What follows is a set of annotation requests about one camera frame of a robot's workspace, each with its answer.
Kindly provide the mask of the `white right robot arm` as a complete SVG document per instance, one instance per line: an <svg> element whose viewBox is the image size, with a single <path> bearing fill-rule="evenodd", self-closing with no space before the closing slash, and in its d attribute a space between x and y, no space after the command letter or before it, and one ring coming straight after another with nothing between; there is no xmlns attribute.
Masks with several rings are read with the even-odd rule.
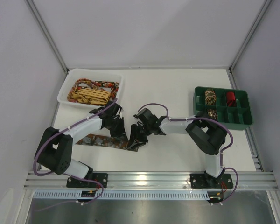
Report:
<svg viewBox="0 0 280 224"><path fill-rule="evenodd" d="M135 115L138 120L131 125L128 149L137 149L148 143L148 136L185 134L191 137L197 147L205 153L207 177L218 178L223 174L220 165L219 150L225 143L227 131L213 120L207 112L199 111L190 118L170 119L167 116L157 117L144 108Z"/></svg>

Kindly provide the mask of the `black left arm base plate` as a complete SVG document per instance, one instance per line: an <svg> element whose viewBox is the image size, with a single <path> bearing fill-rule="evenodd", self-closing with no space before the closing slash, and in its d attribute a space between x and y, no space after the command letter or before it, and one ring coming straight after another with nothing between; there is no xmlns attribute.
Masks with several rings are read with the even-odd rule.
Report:
<svg viewBox="0 0 280 224"><path fill-rule="evenodd" d="M91 173L88 174L83 181L69 177L67 179L67 188L96 188L98 185L93 181L99 182L104 188L107 187L108 174L107 173Z"/></svg>

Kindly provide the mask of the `orange grey floral tie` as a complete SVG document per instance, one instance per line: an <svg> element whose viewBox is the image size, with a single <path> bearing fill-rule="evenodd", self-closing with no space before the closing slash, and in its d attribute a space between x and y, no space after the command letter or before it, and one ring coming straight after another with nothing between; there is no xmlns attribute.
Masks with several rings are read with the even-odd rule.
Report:
<svg viewBox="0 0 280 224"><path fill-rule="evenodd" d="M87 136L79 140L76 144L86 146L111 147L126 151L138 152L138 148L127 148L128 138L126 135L114 138L103 135L88 134Z"/></svg>

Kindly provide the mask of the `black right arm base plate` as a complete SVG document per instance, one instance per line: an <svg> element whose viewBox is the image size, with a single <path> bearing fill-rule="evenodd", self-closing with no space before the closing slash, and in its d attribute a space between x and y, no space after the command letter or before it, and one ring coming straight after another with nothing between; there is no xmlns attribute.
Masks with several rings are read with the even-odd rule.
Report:
<svg viewBox="0 0 280 224"><path fill-rule="evenodd" d="M232 189L234 187L230 174L223 173L219 177L213 177L206 172L189 175L191 187L194 189L220 189L221 187Z"/></svg>

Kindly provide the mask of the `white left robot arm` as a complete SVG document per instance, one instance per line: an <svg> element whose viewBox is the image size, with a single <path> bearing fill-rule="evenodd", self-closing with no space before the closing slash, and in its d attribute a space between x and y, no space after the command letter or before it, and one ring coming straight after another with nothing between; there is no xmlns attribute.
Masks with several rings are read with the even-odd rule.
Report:
<svg viewBox="0 0 280 224"><path fill-rule="evenodd" d="M126 149L128 140L121 111L120 105L108 102L105 107L91 110L85 118L63 130L48 127L35 153L34 173L42 175L37 171L40 164L49 169L49 174L84 179L92 169L72 158L73 146L82 144L86 138L90 145Z"/></svg>

